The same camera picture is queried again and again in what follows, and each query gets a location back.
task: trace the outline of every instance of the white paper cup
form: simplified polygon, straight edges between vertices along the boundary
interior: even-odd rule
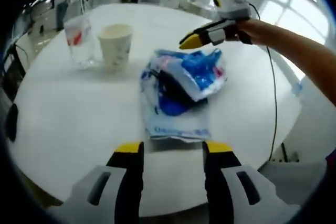
[[[113,70],[126,67],[133,28],[126,24],[116,24],[105,27],[98,35],[105,64]]]

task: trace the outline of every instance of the human arm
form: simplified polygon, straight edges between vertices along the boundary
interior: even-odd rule
[[[306,37],[256,19],[238,24],[254,44],[268,46],[298,66],[336,106],[336,55]]]

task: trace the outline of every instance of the table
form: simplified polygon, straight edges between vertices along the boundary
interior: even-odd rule
[[[105,165],[124,142],[144,140],[139,76],[153,50],[177,50],[179,40],[209,20],[153,5],[110,4],[93,10],[96,35],[105,25],[128,23],[134,37],[127,70],[79,70],[70,63],[62,31],[31,64],[15,102],[17,139],[13,159],[40,188],[65,201],[72,185],[97,165]],[[267,54],[257,46],[218,45],[228,81],[209,104],[210,131],[228,142],[242,164],[259,168],[268,158],[274,132],[274,96]],[[212,50],[208,45],[204,51]],[[100,48],[95,48],[101,57]],[[275,149],[300,113],[300,102],[275,65],[278,131]],[[205,203],[200,149],[146,151],[140,216],[169,214]]]

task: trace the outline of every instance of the forearm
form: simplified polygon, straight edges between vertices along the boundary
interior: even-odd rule
[[[336,55],[327,47],[277,26],[263,23],[259,42],[298,66],[336,105]]]

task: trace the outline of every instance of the person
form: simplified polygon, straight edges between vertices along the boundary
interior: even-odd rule
[[[56,31],[61,31],[63,26],[63,19],[68,9],[69,0],[55,0],[56,7]]]
[[[336,55],[329,48],[257,19],[240,22],[237,26],[251,37],[253,44],[268,46],[293,62],[336,106]]]

